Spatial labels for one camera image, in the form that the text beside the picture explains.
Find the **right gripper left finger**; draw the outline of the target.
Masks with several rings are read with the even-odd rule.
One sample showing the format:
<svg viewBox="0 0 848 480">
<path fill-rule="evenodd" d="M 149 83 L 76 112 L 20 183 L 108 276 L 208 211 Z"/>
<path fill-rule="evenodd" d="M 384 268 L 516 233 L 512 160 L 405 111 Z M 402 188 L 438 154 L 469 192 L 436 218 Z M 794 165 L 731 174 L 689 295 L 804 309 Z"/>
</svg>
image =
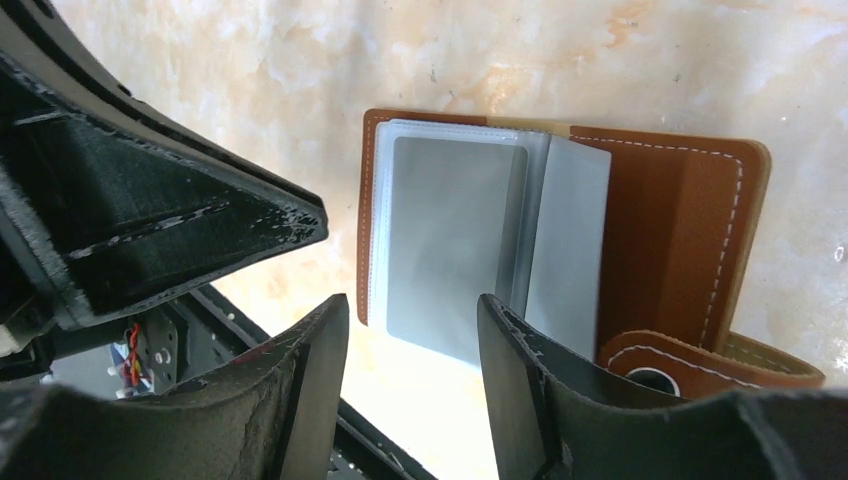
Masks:
<svg viewBox="0 0 848 480">
<path fill-rule="evenodd" d="M 345 295 L 160 395 L 1 391 L 5 479 L 323 479 L 349 336 Z"/>
</svg>

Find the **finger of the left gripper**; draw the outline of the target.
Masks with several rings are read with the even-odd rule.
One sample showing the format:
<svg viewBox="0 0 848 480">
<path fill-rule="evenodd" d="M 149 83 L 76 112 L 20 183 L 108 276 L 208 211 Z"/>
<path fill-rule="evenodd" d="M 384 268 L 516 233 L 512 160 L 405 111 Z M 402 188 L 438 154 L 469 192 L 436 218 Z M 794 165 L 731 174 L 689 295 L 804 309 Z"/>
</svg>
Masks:
<svg viewBox="0 0 848 480">
<path fill-rule="evenodd" d="M 328 218 L 316 195 L 123 130 L 3 54 L 1 233 L 37 312 L 78 330 L 321 242 Z"/>
</svg>

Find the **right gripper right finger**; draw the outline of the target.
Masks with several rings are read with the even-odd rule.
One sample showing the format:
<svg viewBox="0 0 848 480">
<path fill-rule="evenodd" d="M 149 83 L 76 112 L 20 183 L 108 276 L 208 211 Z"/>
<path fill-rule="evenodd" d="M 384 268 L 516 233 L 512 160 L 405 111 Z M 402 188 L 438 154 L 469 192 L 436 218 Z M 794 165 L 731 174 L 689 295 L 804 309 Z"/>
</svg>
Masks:
<svg viewBox="0 0 848 480">
<path fill-rule="evenodd" d="M 733 389 L 686 401 L 612 374 L 477 304 L 502 479 L 843 479 L 847 393 Z"/>
</svg>

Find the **brown leather card holder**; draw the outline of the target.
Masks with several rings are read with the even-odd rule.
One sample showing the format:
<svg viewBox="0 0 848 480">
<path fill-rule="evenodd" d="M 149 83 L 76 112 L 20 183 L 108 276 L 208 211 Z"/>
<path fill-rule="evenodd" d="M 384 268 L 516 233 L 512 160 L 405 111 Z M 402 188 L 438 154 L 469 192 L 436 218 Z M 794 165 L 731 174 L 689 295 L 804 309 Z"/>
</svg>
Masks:
<svg viewBox="0 0 848 480">
<path fill-rule="evenodd" d="M 771 165 L 752 140 L 369 109 L 357 246 L 362 324 L 390 335 L 400 137 L 526 150 L 520 215 L 491 294 L 577 355 L 687 399 L 823 384 L 818 368 L 730 330 Z"/>
</svg>

